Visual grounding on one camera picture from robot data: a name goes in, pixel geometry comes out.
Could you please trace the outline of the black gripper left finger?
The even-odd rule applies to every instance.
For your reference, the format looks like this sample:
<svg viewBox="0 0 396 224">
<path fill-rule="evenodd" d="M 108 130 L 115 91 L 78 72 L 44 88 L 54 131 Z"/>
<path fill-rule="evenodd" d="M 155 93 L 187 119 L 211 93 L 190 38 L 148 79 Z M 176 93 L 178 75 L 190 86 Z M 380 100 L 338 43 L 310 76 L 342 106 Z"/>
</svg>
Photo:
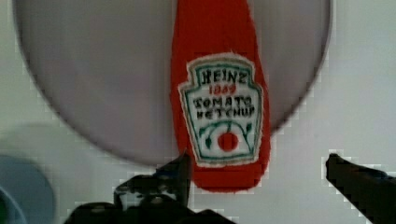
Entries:
<svg viewBox="0 0 396 224">
<path fill-rule="evenodd" d="M 210 209 L 190 210 L 190 186 L 191 158 L 183 153 L 117 186 L 111 203 L 78 206 L 64 224 L 236 224 Z"/>
</svg>

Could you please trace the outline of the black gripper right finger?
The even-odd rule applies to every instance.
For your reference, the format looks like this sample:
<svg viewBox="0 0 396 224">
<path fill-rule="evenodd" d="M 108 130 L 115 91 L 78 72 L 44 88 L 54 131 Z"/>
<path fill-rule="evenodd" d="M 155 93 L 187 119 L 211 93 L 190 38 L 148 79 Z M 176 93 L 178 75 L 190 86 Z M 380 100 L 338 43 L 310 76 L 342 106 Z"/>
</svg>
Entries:
<svg viewBox="0 0 396 224">
<path fill-rule="evenodd" d="M 396 223 L 395 177 L 332 153 L 326 179 L 373 224 Z"/>
</svg>

